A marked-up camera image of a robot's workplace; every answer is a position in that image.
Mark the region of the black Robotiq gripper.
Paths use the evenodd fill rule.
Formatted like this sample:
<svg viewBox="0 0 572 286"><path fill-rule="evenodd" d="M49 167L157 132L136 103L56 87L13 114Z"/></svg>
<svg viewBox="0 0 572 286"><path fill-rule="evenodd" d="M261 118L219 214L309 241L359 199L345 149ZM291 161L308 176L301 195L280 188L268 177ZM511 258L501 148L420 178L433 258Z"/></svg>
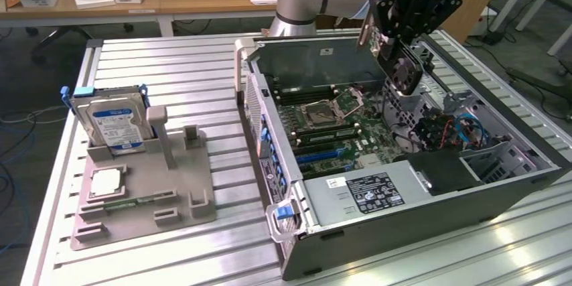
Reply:
<svg viewBox="0 0 572 286"><path fill-rule="evenodd" d="M384 40L411 41L448 19L463 0L368 0L368 15Z"/></svg>

